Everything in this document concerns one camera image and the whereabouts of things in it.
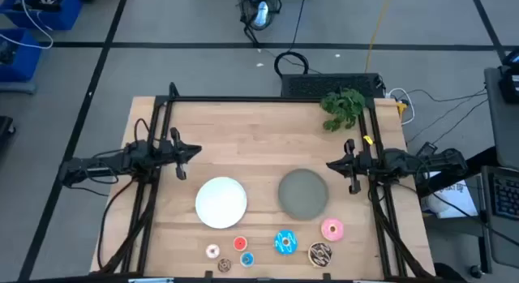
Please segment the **large chocolate donut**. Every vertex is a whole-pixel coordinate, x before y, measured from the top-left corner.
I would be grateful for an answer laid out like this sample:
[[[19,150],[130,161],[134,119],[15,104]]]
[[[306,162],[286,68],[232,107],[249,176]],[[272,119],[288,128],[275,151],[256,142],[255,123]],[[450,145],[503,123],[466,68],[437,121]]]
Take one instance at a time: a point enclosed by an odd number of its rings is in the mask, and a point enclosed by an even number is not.
[[[332,248],[325,242],[312,243],[307,252],[311,264],[317,268],[329,266],[332,260],[332,254]]]

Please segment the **black metal table frame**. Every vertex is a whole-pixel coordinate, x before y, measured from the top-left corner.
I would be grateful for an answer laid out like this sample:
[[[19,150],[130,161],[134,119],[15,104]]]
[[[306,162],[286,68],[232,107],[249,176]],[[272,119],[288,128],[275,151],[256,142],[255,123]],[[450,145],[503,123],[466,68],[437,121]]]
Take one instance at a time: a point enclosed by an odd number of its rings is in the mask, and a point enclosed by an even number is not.
[[[177,179],[173,166],[161,171],[157,201],[148,242],[133,246],[130,268],[147,276],[201,277],[212,272],[222,277],[217,262],[206,256],[206,247],[217,244],[220,257],[230,259],[230,277],[377,280],[386,274],[410,274],[400,267],[388,238],[379,238],[368,199],[369,183],[361,179],[362,190],[349,193],[350,181],[326,166],[343,155],[347,139],[361,144],[357,127],[328,133],[322,127],[326,113],[314,101],[287,101],[266,97],[219,97],[210,101],[178,101],[171,123],[189,144],[202,152],[188,165],[187,179]],[[321,217],[298,221],[289,217],[278,202],[278,186],[294,169],[310,169],[328,184],[329,199]],[[210,179],[230,177],[247,193],[247,210],[242,219],[227,229],[206,226],[195,211],[195,197]],[[336,218],[344,226],[343,239],[330,242],[321,224]],[[274,247],[276,234],[293,230],[298,249],[281,255]],[[247,239],[245,251],[236,251],[233,240]],[[325,268],[314,267],[308,249],[314,242],[332,248],[332,260]],[[249,251],[255,263],[240,264]],[[143,256],[145,263],[139,265]]]

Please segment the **grey round plate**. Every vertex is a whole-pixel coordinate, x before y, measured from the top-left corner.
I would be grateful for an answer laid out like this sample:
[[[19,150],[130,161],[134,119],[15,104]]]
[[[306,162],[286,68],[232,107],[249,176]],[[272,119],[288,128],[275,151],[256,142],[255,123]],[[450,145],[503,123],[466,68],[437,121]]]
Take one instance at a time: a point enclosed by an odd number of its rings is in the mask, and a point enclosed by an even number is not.
[[[314,171],[294,169],[279,183],[278,201],[282,210],[299,221],[313,220],[327,207],[327,183]]]

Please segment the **black keyboard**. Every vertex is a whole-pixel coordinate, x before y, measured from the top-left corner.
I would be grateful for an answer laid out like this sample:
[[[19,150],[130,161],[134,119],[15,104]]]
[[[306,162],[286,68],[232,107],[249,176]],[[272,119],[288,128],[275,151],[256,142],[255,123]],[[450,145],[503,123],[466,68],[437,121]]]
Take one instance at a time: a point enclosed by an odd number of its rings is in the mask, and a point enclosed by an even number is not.
[[[322,98],[341,88],[356,89],[364,97],[374,98],[383,98],[386,91],[382,77],[376,73],[284,75],[281,96]]]
[[[490,174],[489,182],[493,213],[519,221],[519,178]]]

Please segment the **white round plate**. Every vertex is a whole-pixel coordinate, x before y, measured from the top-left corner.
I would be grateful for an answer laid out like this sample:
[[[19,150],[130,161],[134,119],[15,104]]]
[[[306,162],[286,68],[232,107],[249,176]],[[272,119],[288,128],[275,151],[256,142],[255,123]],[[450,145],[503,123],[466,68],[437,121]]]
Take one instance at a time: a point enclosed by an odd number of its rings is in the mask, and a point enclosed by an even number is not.
[[[247,193],[236,180],[217,177],[208,180],[195,197],[198,218],[213,229],[236,225],[247,210]]]

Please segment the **large pink donut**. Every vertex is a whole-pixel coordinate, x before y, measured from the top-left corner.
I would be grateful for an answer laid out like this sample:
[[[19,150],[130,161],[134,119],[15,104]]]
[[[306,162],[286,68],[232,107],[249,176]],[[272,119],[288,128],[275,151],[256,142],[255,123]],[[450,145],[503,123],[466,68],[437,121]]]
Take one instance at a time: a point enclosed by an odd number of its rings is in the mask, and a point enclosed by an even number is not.
[[[344,226],[336,218],[327,218],[321,224],[321,233],[330,242],[336,242],[344,237]]]

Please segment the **green leafy plant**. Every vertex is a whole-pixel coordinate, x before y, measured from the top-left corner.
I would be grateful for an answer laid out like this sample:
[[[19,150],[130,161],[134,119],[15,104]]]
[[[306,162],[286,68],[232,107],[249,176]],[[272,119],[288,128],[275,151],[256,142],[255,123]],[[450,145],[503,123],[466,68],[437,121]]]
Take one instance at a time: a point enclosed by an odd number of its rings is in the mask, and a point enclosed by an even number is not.
[[[365,105],[364,96],[355,89],[342,88],[339,92],[330,92],[320,100],[320,108],[331,116],[323,122],[323,128],[331,132],[352,128]]]

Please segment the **blue storage bin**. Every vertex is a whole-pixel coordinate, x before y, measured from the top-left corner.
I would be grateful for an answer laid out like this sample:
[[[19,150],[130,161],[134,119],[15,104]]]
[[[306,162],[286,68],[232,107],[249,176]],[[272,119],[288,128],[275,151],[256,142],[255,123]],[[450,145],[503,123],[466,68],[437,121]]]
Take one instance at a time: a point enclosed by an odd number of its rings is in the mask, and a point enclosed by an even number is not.
[[[32,34],[23,28],[0,29],[0,82],[29,81],[41,50]]]
[[[81,0],[0,0],[0,14],[19,28],[71,30],[82,9]]]

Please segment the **black desk device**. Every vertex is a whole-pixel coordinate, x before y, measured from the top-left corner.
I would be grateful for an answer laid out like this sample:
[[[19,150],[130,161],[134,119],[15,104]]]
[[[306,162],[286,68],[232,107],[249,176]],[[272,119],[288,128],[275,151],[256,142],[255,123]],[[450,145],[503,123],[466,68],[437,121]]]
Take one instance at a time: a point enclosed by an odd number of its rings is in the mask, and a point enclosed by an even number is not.
[[[519,48],[502,61],[498,84],[505,102],[519,104]]]

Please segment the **white printed bag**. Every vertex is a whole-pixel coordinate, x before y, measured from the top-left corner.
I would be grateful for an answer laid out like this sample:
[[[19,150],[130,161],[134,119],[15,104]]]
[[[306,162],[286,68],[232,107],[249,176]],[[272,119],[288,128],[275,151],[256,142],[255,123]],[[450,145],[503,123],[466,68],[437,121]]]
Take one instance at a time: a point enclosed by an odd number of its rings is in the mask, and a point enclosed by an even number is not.
[[[421,209],[424,213],[439,219],[465,217],[465,213],[476,217],[478,210],[470,194],[470,188],[471,186],[468,186],[465,180],[456,182],[443,190],[421,198]]]

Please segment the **large blue donut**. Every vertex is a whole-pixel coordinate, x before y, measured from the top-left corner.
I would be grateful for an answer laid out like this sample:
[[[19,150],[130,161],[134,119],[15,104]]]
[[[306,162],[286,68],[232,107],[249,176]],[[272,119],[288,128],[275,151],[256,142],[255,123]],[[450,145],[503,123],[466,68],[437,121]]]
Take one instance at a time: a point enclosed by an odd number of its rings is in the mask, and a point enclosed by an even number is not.
[[[274,247],[281,255],[292,255],[298,249],[298,239],[293,230],[280,230],[274,238]]]

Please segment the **grey desk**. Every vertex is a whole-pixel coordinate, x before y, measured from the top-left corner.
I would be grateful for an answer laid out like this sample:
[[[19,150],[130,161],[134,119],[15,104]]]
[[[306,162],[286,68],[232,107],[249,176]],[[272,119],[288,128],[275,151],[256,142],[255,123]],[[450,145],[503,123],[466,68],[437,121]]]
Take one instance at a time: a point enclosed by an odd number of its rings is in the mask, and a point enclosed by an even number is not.
[[[504,100],[499,87],[498,68],[486,68],[483,74],[497,161],[503,167],[519,170],[519,104]]]

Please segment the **black floor fan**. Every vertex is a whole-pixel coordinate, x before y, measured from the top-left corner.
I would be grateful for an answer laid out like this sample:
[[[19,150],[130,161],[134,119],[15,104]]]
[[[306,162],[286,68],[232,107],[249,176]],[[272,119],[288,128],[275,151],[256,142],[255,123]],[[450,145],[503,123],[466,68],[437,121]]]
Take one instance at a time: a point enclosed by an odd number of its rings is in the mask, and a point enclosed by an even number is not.
[[[267,28],[282,8],[281,0],[238,0],[240,21],[248,28],[261,31]]]

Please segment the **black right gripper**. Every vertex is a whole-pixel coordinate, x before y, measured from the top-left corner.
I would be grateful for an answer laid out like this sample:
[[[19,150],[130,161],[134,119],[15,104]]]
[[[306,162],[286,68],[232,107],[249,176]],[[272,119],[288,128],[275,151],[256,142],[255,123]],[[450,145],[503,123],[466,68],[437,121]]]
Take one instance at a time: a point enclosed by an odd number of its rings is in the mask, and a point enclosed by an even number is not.
[[[349,193],[351,195],[358,194],[361,191],[360,181],[357,176],[359,174],[368,176],[369,172],[374,168],[374,160],[371,155],[371,143],[363,139],[362,147],[363,150],[355,155],[354,140],[348,139],[345,142],[346,163],[343,159],[326,163],[329,169],[338,173],[345,170],[345,177],[350,179]]]

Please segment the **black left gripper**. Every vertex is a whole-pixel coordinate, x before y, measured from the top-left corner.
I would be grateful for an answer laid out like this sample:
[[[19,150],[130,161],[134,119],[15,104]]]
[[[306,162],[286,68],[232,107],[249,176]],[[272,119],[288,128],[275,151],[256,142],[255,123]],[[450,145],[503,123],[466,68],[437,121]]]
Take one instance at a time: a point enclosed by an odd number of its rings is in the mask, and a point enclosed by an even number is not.
[[[184,144],[181,141],[180,133],[176,127],[170,128],[171,140],[162,138],[160,150],[166,159],[166,164],[176,164],[176,175],[180,180],[187,179],[185,164],[202,151],[202,146],[194,144]]]

